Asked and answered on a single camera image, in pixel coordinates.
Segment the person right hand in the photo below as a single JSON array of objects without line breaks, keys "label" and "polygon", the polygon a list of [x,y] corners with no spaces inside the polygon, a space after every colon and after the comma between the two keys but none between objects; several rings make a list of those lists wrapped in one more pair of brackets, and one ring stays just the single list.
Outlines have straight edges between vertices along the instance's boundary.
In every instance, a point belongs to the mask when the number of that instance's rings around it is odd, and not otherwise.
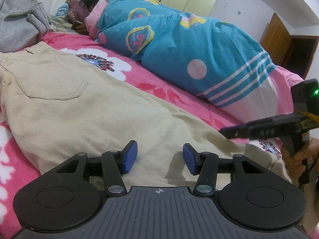
[{"label": "person right hand", "polygon": [[306,143],[293,157],[290,156],[287,149],[282,145],[281,154],[285,163],[285,168],[292,181],[299,185],[298,179],[305,172],[305,165],[302,161],[307,159],[309,162],[315,160],[319,152],[319,142],[316,138]]}]

